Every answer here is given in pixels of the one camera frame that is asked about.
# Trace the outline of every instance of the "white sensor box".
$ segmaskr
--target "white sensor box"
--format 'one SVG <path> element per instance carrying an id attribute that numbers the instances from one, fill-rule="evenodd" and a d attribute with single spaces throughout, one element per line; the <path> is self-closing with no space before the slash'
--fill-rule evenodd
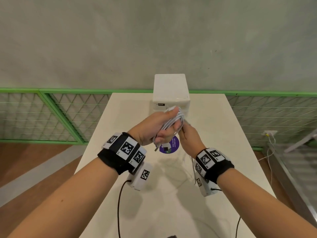
<path id="1" fill-rule="evenodd" d="M 153 112 L 178 106 L 187 116 L 190 102 L 184 74 L 156 74 L 154 76 Z"/>

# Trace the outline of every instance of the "white table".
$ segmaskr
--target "white table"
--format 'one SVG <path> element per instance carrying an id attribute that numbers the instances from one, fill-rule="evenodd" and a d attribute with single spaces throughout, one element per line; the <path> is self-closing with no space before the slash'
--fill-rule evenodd
<path id="1" fill-rule="evenodd" d="M 236 168 L 269 193 L 273 191 L 223 94 L 191 94 L 188 122 L 207 147 L 219 149 Z M 100 151 L 115 132 L 128 131 L 150 113 L 152 94 L 113 93 L 76 171 Z M 120 203 L 122 238 L 220 237 L 232 238 L 239 215 L 222 192 L 203 197 L 193 185 L 189 156 L 180 147 L 172 154 L 154 152 L 145 146 L 146 161 L 153 164 L 145 190 L 128 185 Z M 81 237 L 118 237 L 117 203 L 128 173 L 117 179 Z M 238 237 L 254 237 L 243 221 Z"/>

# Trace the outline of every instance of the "wrist strap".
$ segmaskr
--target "wrist strap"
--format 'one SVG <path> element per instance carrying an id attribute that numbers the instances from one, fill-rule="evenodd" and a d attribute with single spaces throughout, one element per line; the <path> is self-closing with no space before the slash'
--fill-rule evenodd
<path id="1" fill-rule="evenodd" d="M 235 167 L 226 156 L 214 148 L 202 150 L 196 156 L 194 166 L 201 176 L 216 184 L 221 174 Z"/>
<path id="2" fill-rule="evenodd" d="M 128 133 L 115 133 L 104 143 L 98 157 L 118 174 L 134 174 L 145 159 L 146 150 Z"/>

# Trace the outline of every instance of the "concrete wall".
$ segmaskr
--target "concrete wall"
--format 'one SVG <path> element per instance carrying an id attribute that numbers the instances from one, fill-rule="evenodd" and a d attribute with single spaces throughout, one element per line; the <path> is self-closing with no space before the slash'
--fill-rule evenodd
<path id="1" fill-rule="evenodd" d="M 0 0 L 0 87 L 317 91 L 317 0 Z"/>

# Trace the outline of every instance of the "wall outlet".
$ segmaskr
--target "wall outlet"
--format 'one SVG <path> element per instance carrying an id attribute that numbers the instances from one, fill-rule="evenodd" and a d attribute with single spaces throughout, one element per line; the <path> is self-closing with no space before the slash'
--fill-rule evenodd
<path id="1" fill-rule="evenodd" d="M 263 133 L 262 133 L 262 135 L 270 135 L 270 136 L 274 136 L 274 135 L 276 135 L 276 133 L 277 133 L 277 130 L 265 130 Z"/>

